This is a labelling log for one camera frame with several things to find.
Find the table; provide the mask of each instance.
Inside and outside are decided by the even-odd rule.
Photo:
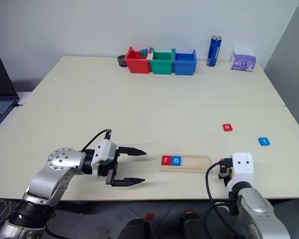
[[[17,92],[19,96],[19,104],[23,105],[25,102],[25,99],[29,97],[31,92]],[[3,119],[3,121],[0,123],[0,134],[2,134],[6,124],[12,119],[12,117],[20,110],[20,107],[14,107],[9,114]]]
[[[27,102],[98,105],[284,106],[257,63],[253,72],[198,61],[193,76],[131,74],[116,58],[63,57]]]
[[[224,132],[224,123],[233,131]],[[113,142],[148,153],[120,156],[118,178],[146,181],[114,188],[105,185],[106,178],[75,176],[63,200],[207,199],[205,174],[160,172],[161,156],[203,154],[216,162],[234,152],[252,152],[255,183],[264,197],[299,197],[299,126],[284,106],[27,103],[0,135],[0,198],[21,198],[52,151],[80,150],[109,127]],[[271,146],[260,146],[259,137]],[[227,198],[216,170],[210,188],[214,198]]]

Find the tissue box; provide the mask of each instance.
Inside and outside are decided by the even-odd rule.
[[[247,47],[235,47],[230,61],[232,70],[253,71],[256,64],[256,56],[253,50]]]

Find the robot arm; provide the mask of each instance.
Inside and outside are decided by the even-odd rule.
[[[140,178],[115,179],[121,153],[146,155],[135,148],[117,147],[110,141],[110,133],[94,150],[61,148],[51,153],[45,167],[35,175],[22,201],[2,226],[0,239],[39,239],[74,175],[107,176],[106,184],[113,187],[144,182]]]
[[[221,160],[219,178],[223,178],[229,198],[236,201],[230,209],[239,213],[249,239],[290,239],[284,224],[275,216],[271,203],[255,189],[251,153],[234,153]]]

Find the blue can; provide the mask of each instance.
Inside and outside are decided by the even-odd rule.
[[[218,52],[219,52],[219,48],[220,48],[220,43],[221,43],[221,36],[212,36],[211,37],[208,58],[207,58],[207,62],[206,62],[207,66],[215,66],[216,65]]]

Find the plastic storage bin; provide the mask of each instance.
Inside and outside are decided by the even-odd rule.
[[[174,71],[176,75],[192,76],[196,69],[196,51],[193,53],[177,53],[174,54]]]
[[[124,58],[131,73],[149,73],[150,63],[146,56],[141,56],[139,51],[135,51],[132,47],[129,48]]]
[[[155,52],[152,48],[152,59],[149,60],[153,74],[170,75],[173,71],[173,56],[175,48],[171,52]]]

